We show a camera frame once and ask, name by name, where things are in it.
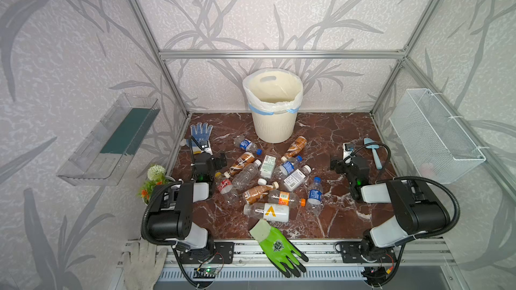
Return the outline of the orange cap bottle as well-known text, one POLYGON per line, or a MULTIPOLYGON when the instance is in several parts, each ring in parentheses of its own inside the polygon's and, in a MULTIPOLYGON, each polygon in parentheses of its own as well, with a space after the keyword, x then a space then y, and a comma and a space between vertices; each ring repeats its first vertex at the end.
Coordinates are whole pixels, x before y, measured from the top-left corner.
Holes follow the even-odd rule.
POLYGON ((290 208, 299 208, 306 205, 306 200, 299 198, 295 193, 273 189, 268 193, 267 203, 286 205, 290 208))

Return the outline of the green label flat bottle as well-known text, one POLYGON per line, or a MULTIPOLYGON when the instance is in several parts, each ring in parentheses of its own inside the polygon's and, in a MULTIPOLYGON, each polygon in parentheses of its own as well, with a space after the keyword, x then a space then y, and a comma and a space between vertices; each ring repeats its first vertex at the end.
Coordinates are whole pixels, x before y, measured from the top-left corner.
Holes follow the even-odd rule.
POLYGON ((260 168, 260 176, 264 179, 271 179, 275 165, 276 158, 274 156, 266 155, 260 168))

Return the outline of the blue dotted work glove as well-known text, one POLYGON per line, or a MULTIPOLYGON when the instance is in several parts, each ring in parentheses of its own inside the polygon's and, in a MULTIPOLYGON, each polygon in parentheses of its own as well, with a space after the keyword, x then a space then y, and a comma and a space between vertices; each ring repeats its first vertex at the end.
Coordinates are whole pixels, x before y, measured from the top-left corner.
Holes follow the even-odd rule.
MULTIPOLYGON (((193 136, 197 141, 210 141, 210 136, 212 134, 213 126, 208 123, 197 123, 196 125, 190 126, 191 136, 193 136)), ((189 138, 185 138, 180 142, 180 146, 189 147, 189 138)))

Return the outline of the blue label water bottle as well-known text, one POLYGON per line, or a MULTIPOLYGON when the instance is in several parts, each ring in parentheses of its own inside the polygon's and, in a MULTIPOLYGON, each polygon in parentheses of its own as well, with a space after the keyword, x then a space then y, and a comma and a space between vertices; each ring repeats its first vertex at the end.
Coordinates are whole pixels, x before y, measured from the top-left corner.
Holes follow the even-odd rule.
POLYGON ((319 216, 323 209, 322 189, 321 178, 315 177, 309 185, 308 198, 305 205, 306 210, 314 216, 319 216))

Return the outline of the purple label bottle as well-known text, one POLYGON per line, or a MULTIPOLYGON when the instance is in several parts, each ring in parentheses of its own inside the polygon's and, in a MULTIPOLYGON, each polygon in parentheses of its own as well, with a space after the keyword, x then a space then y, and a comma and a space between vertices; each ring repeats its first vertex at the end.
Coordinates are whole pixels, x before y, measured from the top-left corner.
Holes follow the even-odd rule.
POLYGON ((309 175, 312 172, 312 168, 308 165, 305 165, 297 170, 295 170, 292 174, 284 180, 284 187, 288 192, 293 192, 303 183, 306 183, 309 175))

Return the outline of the clear unlabelled plastic bottle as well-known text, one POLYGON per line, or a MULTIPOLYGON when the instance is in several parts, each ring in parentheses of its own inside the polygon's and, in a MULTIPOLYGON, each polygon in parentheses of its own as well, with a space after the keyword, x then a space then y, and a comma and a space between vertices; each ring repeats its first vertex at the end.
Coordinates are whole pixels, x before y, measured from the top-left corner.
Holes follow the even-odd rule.
POLYGON ((256 160, 250 165, 247 165, 239 174, 235 176, 232 180, 232 184, 237 191, 243 191, 247 188, 249 184, 252 183, 252 180, 259 174, 259 169, 261 166, 261 161, 256 160))

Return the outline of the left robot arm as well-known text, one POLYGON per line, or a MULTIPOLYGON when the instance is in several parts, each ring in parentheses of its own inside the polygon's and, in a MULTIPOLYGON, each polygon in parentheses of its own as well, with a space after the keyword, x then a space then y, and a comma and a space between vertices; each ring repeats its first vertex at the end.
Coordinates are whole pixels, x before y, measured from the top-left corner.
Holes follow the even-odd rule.
POLYGON ((194 204, 208 200, 215 174, 227 166, 225 153, 191 153, 192 177, 173 180, 161 165, 151 166, 141 195, 146 201, 141 236, 151 244, 170 246, 181 252, 213 255, 215 245, 210 232, 194 223, 194 204))

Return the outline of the nescafe bottle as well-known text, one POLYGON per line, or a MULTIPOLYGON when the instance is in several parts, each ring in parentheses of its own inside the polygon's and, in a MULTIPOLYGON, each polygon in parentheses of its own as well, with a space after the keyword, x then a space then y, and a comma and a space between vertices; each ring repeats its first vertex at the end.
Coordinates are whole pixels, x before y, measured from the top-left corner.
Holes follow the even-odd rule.
POLYGON ((230 166, 230 168, 224 172, 224 176, 226 178, 233 177, 240 173, 247 165, 250 165, 255 161, 255 156, 253 153, 245 152, 238 159, 236 159, 235 163, 230 166))
POLYGON ((286 162, 289 158, 297 156, 306 146, 307 139, 299 136, 287 149, 286 153, 281 157, 282 162, 286 162))
POLYGON ((273 182, 271 185, 258 185, 252 187, 243 193, 243 199, 246 204, 254 204, 262 200, 271 190, 278 189, 278 182, 273 182))

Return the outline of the cream plastic waste bin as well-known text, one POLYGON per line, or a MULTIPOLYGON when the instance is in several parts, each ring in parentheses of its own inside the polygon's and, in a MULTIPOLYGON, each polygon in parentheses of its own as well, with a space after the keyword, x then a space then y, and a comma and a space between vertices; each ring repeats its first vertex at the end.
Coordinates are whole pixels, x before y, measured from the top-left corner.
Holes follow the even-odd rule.
POLYGON ((298 114, 297 112, 296 114, 260 115, 253 111, 251 113, 258 137, 272 144, 284 142, 291 137, 298 114))

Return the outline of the clear acrylic wall shelf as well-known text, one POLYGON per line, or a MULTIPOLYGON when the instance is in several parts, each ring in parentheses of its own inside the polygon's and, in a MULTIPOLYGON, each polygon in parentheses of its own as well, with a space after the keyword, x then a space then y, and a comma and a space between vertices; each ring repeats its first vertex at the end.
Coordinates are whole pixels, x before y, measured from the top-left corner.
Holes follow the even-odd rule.
POLYGON ((57 177, 72 186, 116 186, 161 108, 154 97, 119 95, 57 177))

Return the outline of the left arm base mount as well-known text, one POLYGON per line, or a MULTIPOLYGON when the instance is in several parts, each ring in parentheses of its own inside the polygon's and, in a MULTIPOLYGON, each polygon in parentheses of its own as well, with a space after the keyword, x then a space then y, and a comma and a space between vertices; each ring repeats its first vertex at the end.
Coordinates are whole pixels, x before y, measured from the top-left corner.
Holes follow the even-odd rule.
POLYGON ((182 264, 201 264, 206 261, 215 264, 231 264, 235 253, 234 242, 215 242, 205 248, 181 253, 182 264))

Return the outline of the blue label bottle near bin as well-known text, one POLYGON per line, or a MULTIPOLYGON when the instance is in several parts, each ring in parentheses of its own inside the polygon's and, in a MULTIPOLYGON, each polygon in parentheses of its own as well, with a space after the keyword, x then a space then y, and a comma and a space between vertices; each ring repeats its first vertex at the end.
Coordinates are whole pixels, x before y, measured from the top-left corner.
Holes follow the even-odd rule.
POLYGON ((233 144, 241 150, 244 150, 245 152, 250 152, 258 156, 260 156, 263 152, 263 150, 258 148, 258 146, 254 142, 251 142, 244 136, 236 136, 233 139, 233 144))

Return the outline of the potted artificial flower plant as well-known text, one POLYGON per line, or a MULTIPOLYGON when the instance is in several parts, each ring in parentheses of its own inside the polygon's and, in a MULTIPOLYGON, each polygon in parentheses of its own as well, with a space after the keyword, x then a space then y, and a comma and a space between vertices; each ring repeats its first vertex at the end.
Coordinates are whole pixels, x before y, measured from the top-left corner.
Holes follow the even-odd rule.
POLYGON ((143 183, 138 195, 141 197, 144 204, 148 204, 153 193, 153 189, 156 186, 166 185, 175 181, 173 177, 170 177, 166 173, 166 169, 161 165, 153 165, 149 167, 146 174, 146 181, 143 183))

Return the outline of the white bin liner bag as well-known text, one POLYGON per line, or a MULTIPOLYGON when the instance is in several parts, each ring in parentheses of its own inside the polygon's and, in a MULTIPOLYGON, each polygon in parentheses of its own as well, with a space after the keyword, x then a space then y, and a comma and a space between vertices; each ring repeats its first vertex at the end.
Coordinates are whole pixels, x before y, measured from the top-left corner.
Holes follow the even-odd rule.
POLYGON ((251 111, 260 115, 296 114, 304 96, 301 78, 279 68, 264 68, 243 79, 251 111))

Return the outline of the aluminium front rail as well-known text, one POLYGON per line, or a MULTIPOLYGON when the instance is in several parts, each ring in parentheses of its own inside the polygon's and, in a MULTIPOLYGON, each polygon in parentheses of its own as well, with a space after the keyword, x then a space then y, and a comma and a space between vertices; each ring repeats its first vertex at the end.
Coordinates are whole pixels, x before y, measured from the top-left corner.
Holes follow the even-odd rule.
POLYGON ((377 259, 367 259, 360 252, 358 239, 298 239, 262 241, 254 239, 217 240, 212 255, 200 250, 181 252, 172 246, 159 246, 156 253, 166 250, 166 267, 182 265, 187 271, 221 267, 272 268, 285 271, 287 267, 383 267, 442 266, 455 267, 457 262, 441 238, 415 240, 401 251, 399 247, 380 251, 377 259))

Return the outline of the white yellow logo bottle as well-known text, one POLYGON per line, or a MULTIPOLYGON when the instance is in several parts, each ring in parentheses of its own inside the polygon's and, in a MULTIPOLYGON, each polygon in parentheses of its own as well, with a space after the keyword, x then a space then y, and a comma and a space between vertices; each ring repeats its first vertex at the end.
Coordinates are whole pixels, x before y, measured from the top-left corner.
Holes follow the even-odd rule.
POLYGON ((290 208, 287 205, 255 203, 246 204, 243 213, 250 218, 263 219, 270 222, 286 223, 290 219, 290 208))

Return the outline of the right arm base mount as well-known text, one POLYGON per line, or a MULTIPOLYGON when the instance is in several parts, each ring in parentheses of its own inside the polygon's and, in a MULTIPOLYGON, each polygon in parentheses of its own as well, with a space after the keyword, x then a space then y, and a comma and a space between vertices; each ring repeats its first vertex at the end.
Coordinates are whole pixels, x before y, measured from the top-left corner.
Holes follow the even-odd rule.
POLYGON ((379 248, 370 240, 341 241, 334 244, 334 250, 341 255, 344 263, 396 263, 392 247, 379 248))

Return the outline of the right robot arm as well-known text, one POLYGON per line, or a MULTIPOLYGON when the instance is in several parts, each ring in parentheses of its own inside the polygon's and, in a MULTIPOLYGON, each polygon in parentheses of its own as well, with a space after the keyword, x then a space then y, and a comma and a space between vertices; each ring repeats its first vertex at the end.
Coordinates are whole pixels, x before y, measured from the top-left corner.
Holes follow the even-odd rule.
POLYGON ((453 229, 460 219, 457 197, 434 180, 404 176, 371 184, 368 162, 361 157, 332 158, 329 168, 346 177, 355 201, 392 205, 393 217, 364 232, 359 245, 363 256, 440 236, 453 229))

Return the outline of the blue cap Pepsi bottle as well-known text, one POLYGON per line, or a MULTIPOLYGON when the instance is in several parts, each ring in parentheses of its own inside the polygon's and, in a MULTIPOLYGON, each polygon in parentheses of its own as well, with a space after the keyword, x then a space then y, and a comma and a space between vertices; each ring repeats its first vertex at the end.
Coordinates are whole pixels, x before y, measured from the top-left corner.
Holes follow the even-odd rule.
POLYGON ((302 163, 303 159, 301 156, 291 157, 283 162, 281 165, 278 165, 272 175, 273 181, 283 181, 289 175, 291 175, 295 170, 297 170, 302 163))

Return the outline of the white cotton glove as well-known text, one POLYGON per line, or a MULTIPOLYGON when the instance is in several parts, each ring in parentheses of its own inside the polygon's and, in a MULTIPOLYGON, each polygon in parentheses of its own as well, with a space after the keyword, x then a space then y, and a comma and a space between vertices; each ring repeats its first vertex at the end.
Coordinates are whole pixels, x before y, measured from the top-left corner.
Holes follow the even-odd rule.
POLYGON ((163 270, 167 249, 157 252, 157 245, 146 240, 132 243, 123 254, 124 285, 129 290, 154 289, 163 270))

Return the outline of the green rubber work glove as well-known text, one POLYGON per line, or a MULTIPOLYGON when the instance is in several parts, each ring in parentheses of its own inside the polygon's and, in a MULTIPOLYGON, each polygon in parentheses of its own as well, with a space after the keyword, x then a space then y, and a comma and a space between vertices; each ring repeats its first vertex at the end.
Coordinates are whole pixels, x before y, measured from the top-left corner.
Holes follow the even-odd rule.
POLYGON ((306 267, 299 259, 307 263, 309 258, 267 221, 259 220, 249 233, 259 243, 268 260, 285 277, 301 277, 306 272, 306 267))

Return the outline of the teal garden trowel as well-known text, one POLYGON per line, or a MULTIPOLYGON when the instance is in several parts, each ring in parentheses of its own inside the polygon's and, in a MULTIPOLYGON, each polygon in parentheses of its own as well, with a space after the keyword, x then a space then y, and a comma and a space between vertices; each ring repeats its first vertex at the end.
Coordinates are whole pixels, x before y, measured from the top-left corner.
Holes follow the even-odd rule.
POLYGON ((377 144, 373 144, 373 142, 374 141, 371 138, 364 138, 364 144, 366 145, 366 148, 369 149, 372 153, 374 163, 376 165, 376 169, 381 170, 383 168, 383 166, 382 166, 380 157, 378 155, 378 149, 380 147, 377 144))

